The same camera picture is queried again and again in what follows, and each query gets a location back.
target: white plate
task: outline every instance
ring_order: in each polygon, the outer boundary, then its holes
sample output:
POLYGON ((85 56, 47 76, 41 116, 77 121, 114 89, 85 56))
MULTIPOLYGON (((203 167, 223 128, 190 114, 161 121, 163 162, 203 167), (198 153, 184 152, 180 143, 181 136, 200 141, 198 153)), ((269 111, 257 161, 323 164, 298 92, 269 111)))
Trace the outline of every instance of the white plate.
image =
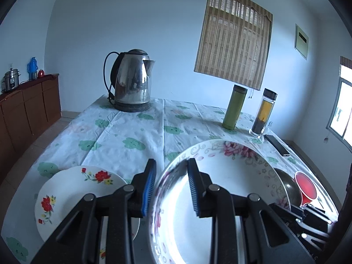
POLYGON ((209 262, 211 218, 198 218, 192 205, 187 168, 195 158, 201 172, 230 193, 257 193, 267 203, 289 207, 275 170, 255 151, 239 143, 209 140, 182 152, 165 169, 150 205, 149 242, 156 263, 209 262))
MULTIPOLYGON (((40 236, 46 241, 84 195, 110 195, 125 184, 120 176, 99 167, 77 166, 56 173, 40 189, 35 205, 40 236)), ((105 262, 107 220, 108 217, 104 217, 100 245, 101 263, 105 262)), ((139 222, 139 218, 131 219, 133 239, 137 235, 139 222)))

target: table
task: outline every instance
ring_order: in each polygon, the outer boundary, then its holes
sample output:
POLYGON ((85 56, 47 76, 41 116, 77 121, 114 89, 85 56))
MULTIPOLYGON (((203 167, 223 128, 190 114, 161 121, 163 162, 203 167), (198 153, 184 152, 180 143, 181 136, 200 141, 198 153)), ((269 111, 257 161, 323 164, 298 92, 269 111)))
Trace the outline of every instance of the table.
MULTIPOLYGON (((274 135, 290 157, 282 157, 267 140, 248 133, 254 120, 249 114, 241 113, 235 130, 223 128, 225 112, 218 107, 152 99, 149 110, 125 113, 114 109, 106 96, 100 97, 60 133, 29 169, 8 207, 1 236, 11 251, 21 251, 16 254, 21 263, 29 263, 43 245, 34 217, 36 198, 42 185, 59 170, 97 166, 129 183, 144 170, 149 158, 156 160, 158 177, 180 152, 209 139, 242 143, 291 176, 297 171, 306 173, 314 180, 327 214, 337 220, 337 209, 324 187, 283 141, 266 129, 266 134, 274 135)), ((137 263, 151 263, 146 235, 142 220, 134 240, 137 263)))

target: red flower pattern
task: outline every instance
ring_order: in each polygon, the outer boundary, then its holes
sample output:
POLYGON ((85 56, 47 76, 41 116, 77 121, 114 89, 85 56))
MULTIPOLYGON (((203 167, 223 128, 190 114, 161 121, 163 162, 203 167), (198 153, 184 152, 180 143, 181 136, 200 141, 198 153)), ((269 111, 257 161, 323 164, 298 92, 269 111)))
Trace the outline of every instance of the red flower pattern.
POLYGON ((224 151, 225 156, 232 156, 238 154, 242 150, 242 145, 237 144, 235 142, 225 142, 224 144, 224 151))
POLYGON ((243 146, 241 155, 246 158, 254 158, 256 155, 256 152, 246 146, 243 146))
POLYGON ((50 197, 43 197, 42 207, 45 211, 52 211, 52 207, 50 204, 50 197))
POLYGON ((109 179, 111 175, 108 172, 100 171, 95 174, 95 178, 98 182, 102 182, 103 180, 109 179))

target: glass water bottle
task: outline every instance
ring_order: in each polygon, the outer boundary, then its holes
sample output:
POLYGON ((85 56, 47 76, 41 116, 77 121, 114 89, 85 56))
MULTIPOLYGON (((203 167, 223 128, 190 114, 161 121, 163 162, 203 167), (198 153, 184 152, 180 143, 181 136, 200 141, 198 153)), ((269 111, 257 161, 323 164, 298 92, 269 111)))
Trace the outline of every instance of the glass water bottle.
POLYGON ((260 138, 264 132, 265 126, 269 120, 272 108, 276 100, 277 94, 271 90, 264 89, 262 102, 260 104, 256 119, 254 120, 253 127, 249 133, 253 136, 260 138))

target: tile floor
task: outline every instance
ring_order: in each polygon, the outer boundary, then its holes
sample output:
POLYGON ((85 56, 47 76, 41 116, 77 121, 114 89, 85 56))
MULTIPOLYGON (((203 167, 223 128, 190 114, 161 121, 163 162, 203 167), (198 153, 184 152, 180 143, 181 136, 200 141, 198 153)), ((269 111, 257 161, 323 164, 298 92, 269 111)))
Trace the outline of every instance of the tile floor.
POLYGON ((61 117, 47 129, 18 159, 0 185, 0 230, 7 208, 22 179, 42 154, 44 149, 58 136, 58 134, 72 121, 71 118, 61 117))

